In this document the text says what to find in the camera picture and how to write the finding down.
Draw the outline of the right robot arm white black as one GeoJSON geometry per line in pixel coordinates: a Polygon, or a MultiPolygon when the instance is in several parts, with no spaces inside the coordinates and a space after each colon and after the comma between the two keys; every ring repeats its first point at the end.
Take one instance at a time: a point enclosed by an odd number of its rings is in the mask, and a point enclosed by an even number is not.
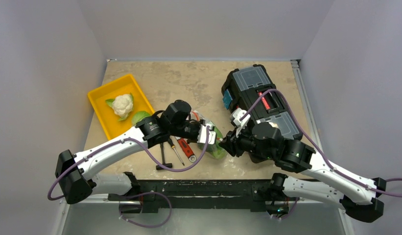
{"type": "Polygon", "coordinates": [[[267,193],[274,199],[307,198],[329,203],[344,210],[349,217],[372,223],[383,215],[384,203],[378,199],[385,190],[382,178],[364,178],[325,161],[322,154],[299,141],[286,139],[270,123],[259,123],[251,131],[230,131],[219,143],[231,156],[244,152],[252,161],[272,160],[284,171],[301,173],[314,181],[300,180],[282,173],[273,174],[267,193]]]}

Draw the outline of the yellow plastic tray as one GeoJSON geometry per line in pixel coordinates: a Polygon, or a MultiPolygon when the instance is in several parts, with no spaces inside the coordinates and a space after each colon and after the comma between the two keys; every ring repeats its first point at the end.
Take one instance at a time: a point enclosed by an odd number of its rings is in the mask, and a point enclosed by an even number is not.
{"type": "Polygon", "coordinates": [[[153,107],[131,74],[88,92],[88,99],[108,140],[130,129],[132,127],[132,117],[137,112],[145,111],[150,115],[154,113],[153,107]],[[133,96],[133,110],[128,118],[120,120],[120,116],[115,114],[108,102],[123,94],[133,96]]]}

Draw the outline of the green pepper toy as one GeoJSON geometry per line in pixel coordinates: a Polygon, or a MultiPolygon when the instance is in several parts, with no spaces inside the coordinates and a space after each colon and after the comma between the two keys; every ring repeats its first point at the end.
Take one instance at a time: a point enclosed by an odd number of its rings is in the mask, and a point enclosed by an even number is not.
{"type": "MultiPolygon", "coordinates": [[[[220,130],[215,127],[214,131],[216,132],[217,139],[223,139],[223,135],[220,130]]],[[[215,145],[208,145],[206,152],[209,153],[214,159],[220,160],[227,155],[225,149],[219,146],[220,141],[217,140],[215,145]]]]}

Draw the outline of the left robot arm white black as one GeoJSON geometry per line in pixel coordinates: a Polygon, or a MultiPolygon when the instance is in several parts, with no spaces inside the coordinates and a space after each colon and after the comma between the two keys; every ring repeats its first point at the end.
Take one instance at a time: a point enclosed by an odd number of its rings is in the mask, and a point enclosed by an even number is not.
{"type": "Polygon", "coordinates": [[[99,175],[100,171],[141,151],[145,151],[155,162],[149,149],[166,142],[171,136],[204,146],[215,144],[214,126],[203,119],[191,119],[190,112],[191,106],[187,102],[176,100],[165,110],[156,111],[97,147],[78,153],[68,149],[61,152],[55,170],[56,181],[48,191],[48,200],[64,198],[68,204],[76,204],[92,194],[101,193],[134,200],[139,195],[139,187],[132,183],[130,173],[105,177],[99,175]]]}

